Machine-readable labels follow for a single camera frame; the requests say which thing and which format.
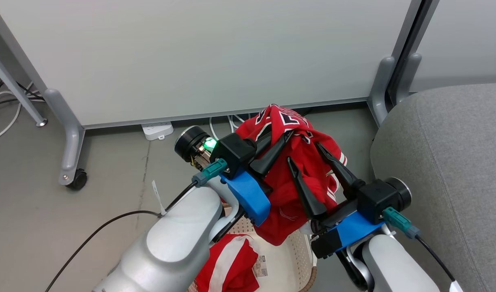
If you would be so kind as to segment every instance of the floor seam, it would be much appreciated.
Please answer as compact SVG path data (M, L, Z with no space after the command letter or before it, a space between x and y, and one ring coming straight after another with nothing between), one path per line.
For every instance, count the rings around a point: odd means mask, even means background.
M142 208L142 204L144 203L144 194L145 194L145 188L146 188L145 179L147 176L147 169L149 168L149 154L150 154L151 142L152 141L149 141L149 147L147 148L147 155L145 158L144 179L142 181L142 190L140 191L140 202L138 203L138 208L136 208L137 210L140 210ZM136 216L136 226L134 227L134 229L138 229L139 222L140 222L140 215L138 214L138 216Z

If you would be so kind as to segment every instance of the basket label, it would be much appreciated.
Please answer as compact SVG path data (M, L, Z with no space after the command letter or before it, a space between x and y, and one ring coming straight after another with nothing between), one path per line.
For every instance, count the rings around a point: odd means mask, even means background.
M259 255L259 257L257 258L257 261L253 265L253 273L255 274L255 277L257 277L257 278L268 276L268 268L266 266L266 256L265 255Z

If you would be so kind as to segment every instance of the concrete floor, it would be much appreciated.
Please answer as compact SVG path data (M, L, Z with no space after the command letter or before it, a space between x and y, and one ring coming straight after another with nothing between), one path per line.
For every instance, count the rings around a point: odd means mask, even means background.
M74 192L57 183L64 151L64 130L46 105L35 103L49 119L43 128L26 111L0 138L0 292L46 289L68 257L100 224L121 213L158 211L151 181L167 205L189 183L195 170L173 151L178 134L189 125L175 124L164 141L149 142L139 126L88 131L79 166L89 175ZM17 104L0 105L0 130ZM307 116L315 129L331 135L348 157L348 166L372 179L370 144L377 131L363 105ZM226 123L215 127L219 137ZM75 257L52 292L90 291L116 264L121 253L152 224L149 215L123 218L104 228ZM318 261L313 292L355 292L337 258Z

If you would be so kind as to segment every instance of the black wheel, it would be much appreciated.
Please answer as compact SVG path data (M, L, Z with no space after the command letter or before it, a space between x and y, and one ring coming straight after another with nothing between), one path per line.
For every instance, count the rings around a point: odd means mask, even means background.
M73 178L73 181L69 185L66 185L66 187L68 189L78 191L85 186L86 182L87 173L85 172L85 170L79 168L75 171L75 177Z

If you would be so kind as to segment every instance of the red garment with white stripe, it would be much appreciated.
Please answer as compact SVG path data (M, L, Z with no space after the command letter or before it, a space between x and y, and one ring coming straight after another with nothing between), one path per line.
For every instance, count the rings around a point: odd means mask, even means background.
M199 292L253 292L259 283L253 274L258 253L249 235L226 234L210 249L210 258L195 278Z
M331 169L323 162L314 143L322 143L344 164L347 163L347 158L330 136L315 131L311 123L295 111L277 105L269 105L254 118L243 122L236 132L243 139L257 140L265 134L264 130L269 125L272 129L272 145L285 131L294 129L294 136L264 180L273 188L269 196L270 214L260 227L255 227L257 234L267 242L280 245L289 234L307 222L289 171L287 157L292 157L302 170L305 183L328 210L337 205L334 193L339 183L334 175L327 175Z

